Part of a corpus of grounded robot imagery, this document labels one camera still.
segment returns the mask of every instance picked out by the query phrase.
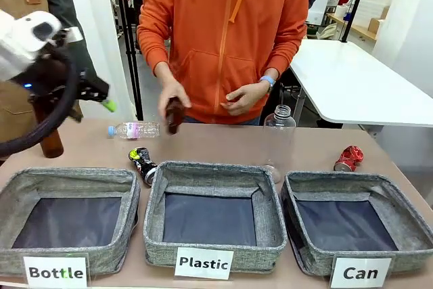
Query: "wooden shelf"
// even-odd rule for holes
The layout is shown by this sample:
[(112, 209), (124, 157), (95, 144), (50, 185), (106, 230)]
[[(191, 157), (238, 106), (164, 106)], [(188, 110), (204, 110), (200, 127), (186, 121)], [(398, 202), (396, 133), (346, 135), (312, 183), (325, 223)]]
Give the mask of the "wooden shelf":
[[(326, 16), (329, 17), (331, 20), (339, 23), (339, 24), (347, 24), (347, 22), (344, 21), (343, 18), (337, 17), (334, 14), (326, 14)], [(352, 28), (350, 31), (352, 31), (352, 30), (355, 31), (356, 33), (360, 34), (363, 37), (366, 37), (372, 41), (376, 41), (376, 34), (374, 34), (373, 32), (370, 32), (369, 30), (367, 30), (364, 27), (352, 25)]]

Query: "person's right hand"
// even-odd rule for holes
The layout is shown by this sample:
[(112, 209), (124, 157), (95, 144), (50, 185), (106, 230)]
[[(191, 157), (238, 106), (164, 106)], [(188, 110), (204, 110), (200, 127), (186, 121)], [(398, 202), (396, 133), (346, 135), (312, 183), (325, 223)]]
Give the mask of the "person's right hand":
[(160, 100), (158, 103), (158, 111), (160, 116), (165, 120), (165, 110), (168, 104), (168, 101), (172, 97), (178, 97), (183, 106), (186, 108), (191, 107), (191, 101), (189, 100), (188, 95), (185, 92), (185, 89), (177, 81), (168, 67), (166, 62), (160, 62), (155, 67), (155, 75), (161, 82), (162, 91), (160, 95)]

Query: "bottle neck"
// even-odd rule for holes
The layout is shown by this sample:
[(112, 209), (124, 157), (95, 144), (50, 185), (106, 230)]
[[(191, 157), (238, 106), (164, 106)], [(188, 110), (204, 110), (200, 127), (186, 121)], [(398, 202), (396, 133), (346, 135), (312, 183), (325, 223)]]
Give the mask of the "bottle neck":
[(290, 107), (287, 105), (278, 105), (275, 108), (274, 116), (278, 120), (288, 120), (290, 118)]

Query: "brown apron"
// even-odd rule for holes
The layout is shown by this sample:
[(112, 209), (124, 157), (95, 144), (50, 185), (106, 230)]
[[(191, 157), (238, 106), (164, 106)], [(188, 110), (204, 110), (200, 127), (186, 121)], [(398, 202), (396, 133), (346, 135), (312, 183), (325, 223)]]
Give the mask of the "brown apron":
[[(48, 12), (47, 0), (0, 0), (0, 8), (15, 19), (35, 11)], [(36, 120), (29, 93), (21, 86), (0, 82), (0, 142), (15, 139), (31, 131)]]

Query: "hand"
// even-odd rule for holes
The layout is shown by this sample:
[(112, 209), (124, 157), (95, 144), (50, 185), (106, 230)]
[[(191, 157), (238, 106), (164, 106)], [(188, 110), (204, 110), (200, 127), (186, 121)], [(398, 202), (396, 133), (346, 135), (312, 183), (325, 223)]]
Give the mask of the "hand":
[(231, 101), (240, 97), (235, 103), (221, 103), (230, 115), (241, 115), (247, 113), (258, 100), (267, 94), (269, 83), (261, 81), (257, 84), (249, 84), (240, 87), (239, 89), (227, 94), (227, 101)]
[(160, 113), (160, 116), (164, 120), (165, 120), (165, 110), (168, 101), (172, 97), (178, 97), (182, 105), (185, 106), (186, 108), (191, 107), (191, 101), (189, 100), (189, 97), (186, 94), (185, 89), (180, 84), (180, 82), (174, 78), (166, 62), (160, 62), (156, 65), (155, 74), (158, 77), (158, 79), (160, 79), (162, 85), (162, 91), (158, 103), (158, 111)]

